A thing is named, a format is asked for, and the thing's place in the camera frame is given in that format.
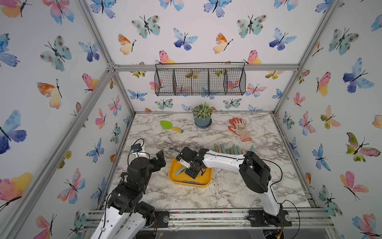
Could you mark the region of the yellow plastic storage tray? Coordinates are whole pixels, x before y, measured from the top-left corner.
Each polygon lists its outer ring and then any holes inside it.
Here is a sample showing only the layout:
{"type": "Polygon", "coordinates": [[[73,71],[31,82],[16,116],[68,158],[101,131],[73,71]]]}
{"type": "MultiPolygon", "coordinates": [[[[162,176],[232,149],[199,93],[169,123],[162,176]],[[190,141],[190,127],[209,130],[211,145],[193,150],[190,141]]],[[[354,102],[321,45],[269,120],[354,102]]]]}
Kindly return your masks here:
{"type": "Polygon", "coordinates": [[[181,167],[183,167],[183,165],[181,165],[177,160],[176,158],[174,158],[171,162],[171,166],[170,166],[170,170],[169,170],[169,179],[175,183],[175,184],[179,184],[179,185],[184,185],[184,186],[192,186],[192,187],[199,187],[199,188],[205,188],[207,186],[210,185],[211,181],[212,181],[212,173],[213,173],[213,169],[212,168],[208,168],[205,173],[203,175],[199,174],[197,176],[196,179],[193,179],[191,178],[190,176],[188,176],[184,171],[182,172],[180,175],[175,175],[175,172],[180,169],[181,167]],[[187,180],[187,181],[196,181],[196,182],[199,182],[201,183],[200,185],[193,185],[193,184],[185,184],[183,183],[184,180],[187,180]]]}

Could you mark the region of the teal ceramic sheathed knife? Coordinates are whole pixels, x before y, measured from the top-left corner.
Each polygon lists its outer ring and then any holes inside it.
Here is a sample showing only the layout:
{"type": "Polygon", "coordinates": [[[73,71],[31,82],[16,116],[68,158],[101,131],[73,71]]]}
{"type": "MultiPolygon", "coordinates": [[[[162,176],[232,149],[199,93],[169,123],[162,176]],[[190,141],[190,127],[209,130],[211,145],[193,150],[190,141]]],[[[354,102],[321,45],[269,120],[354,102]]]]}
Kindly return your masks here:
{"type": "Polygon", "coordinates": [[[223,154],[226,154],[226,149],[225,149],[225,147],[221,144],[220,145],[220,147],[221,147],[221,152],[223,153],[223,154]]]}

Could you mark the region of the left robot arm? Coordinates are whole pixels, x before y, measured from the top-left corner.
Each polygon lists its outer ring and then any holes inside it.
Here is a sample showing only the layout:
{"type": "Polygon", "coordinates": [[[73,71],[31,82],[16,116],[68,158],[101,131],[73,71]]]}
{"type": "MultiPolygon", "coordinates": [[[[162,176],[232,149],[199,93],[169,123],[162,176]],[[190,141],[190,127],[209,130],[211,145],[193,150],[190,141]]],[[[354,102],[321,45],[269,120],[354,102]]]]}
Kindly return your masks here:
{"type": "Polygon", "coordinates": [[[147,152],[137,152],[127,171],[112,190],[106,202],[101,222],[91,236],[92,239],[135,239],[144,228],[153,228],[157,234],[155,207],[142,201],[153,172],[166,166],[164,151],[154,158],[147,152]]]}

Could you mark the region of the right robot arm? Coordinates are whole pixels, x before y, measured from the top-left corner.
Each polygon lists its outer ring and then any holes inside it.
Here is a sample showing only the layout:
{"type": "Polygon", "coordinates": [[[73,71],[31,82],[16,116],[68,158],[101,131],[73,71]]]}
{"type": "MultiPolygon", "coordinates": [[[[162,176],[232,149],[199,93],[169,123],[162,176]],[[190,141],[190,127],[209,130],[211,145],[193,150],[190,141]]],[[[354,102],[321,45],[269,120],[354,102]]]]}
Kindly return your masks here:
{"type": "Polygon", "coordinates": [[[290,227],[288,212],[277,201],[273,192],[270,167],[254,152],[232,155],[215,152],[206,148],[198,152],[184,147],[176,160],[186,168],[186,174],[196,179],[209,168],[218,168],[238,173],[247,188],[258,194],[263,210],[261,213],[250,213],[247,219],[252,225],[272,225],[290,227]]]}

